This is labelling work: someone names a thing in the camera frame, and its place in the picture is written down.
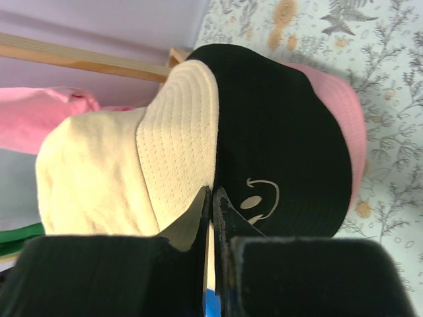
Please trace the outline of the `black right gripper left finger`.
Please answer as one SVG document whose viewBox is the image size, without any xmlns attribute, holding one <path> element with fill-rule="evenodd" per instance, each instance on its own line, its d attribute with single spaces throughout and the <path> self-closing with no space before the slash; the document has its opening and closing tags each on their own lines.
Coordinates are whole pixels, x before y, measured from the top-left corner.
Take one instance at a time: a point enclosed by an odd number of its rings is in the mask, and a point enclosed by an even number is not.
<svg viewBox="0 0 423 317">
<path fill-rule="evenodd" d="M 157 236 L 43 236 L 1 288 L 2 316 L 203 316 L 211 192 Z"/>
</svg>

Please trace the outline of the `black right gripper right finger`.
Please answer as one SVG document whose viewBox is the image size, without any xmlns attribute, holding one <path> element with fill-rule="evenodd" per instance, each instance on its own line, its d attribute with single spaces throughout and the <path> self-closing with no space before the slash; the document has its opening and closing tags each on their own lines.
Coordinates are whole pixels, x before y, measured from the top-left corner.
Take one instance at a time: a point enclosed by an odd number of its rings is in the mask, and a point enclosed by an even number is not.
<svg viewBox="0 0 423 317">
<path fill-rule="evenodd" d="M 391 257 L 362 239 L 266 237 L 213 195 L 222 316 L 412 316 Z"/>
</svg>

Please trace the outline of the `blue plastic bin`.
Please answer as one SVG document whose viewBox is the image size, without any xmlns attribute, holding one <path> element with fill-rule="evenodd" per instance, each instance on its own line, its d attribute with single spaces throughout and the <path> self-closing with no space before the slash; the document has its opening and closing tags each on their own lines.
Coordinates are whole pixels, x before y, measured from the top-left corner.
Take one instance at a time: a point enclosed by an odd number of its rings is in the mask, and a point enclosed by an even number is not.
<svg viewBox="0 0 423 317">
<path fill-rule="evenodd" d="M 206 292 L 206 317 L 221 317 L 220 299 L 211 289 Z"/>
</svg>

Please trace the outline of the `black bucket hat beige brim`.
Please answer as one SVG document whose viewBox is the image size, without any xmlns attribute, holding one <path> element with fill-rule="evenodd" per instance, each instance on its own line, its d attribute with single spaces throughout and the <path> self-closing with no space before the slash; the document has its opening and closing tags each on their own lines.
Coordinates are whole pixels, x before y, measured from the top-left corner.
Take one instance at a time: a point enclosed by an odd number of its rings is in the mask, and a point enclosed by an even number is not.
<svg viewBox="0 0 423 317">
<path fill-rule="evenodd" d="M 341 128 L 308 78 L 231 44 L 202 46 L 190 58 L 217 82 L 215 186 L 226 204 L 264 236 L 334 236 L 352 167 Z"/>
</svg>

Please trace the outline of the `pink bucket hat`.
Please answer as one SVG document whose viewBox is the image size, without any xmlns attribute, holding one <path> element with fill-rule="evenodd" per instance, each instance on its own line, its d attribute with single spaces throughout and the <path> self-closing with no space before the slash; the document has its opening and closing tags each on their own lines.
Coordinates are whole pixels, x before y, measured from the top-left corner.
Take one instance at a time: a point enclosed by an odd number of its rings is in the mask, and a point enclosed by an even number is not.
<svg viewBox="0 0 423 317">
<path fill-rule="evenodd" d="M 285 65 L 307 76 L 315 94 L 340 126 L 351 161 L 352 193 L 349 206 L 353 206 L 360 190 L 367 155 L 365 119 L 360 100 L 355 90 L 339 77 L 298 63 Z"/>
</svg>

